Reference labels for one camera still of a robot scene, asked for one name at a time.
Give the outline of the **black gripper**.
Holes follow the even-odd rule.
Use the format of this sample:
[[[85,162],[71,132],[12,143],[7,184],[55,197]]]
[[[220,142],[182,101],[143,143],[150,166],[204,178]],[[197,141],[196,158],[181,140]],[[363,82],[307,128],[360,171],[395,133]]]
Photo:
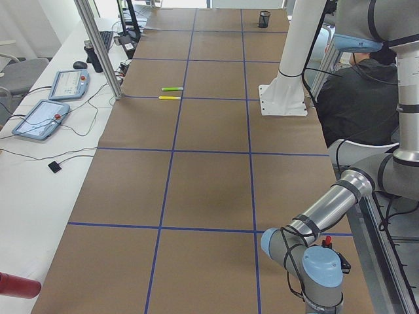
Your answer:
[[[340,252],[337,252],[337,255],[340,259],[341,270],[343,273],[350,273],[351,271],[351,264],[349,261],[344,257],[344,255]]]

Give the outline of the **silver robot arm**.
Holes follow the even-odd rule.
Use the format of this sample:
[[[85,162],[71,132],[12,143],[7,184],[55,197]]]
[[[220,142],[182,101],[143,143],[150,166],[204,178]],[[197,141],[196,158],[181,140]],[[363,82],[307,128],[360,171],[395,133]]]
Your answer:
[[[299,281],[307,313],[342,313],[350,270],[329,240],[316,244],[320,235],[374,191],[418,199],[418,2],[339,1],[335,27],[340,51],[372,52],[384,43],[395,50],[400,142],[393,153],[356,162],[290,224],[262,234],[262,250]]]

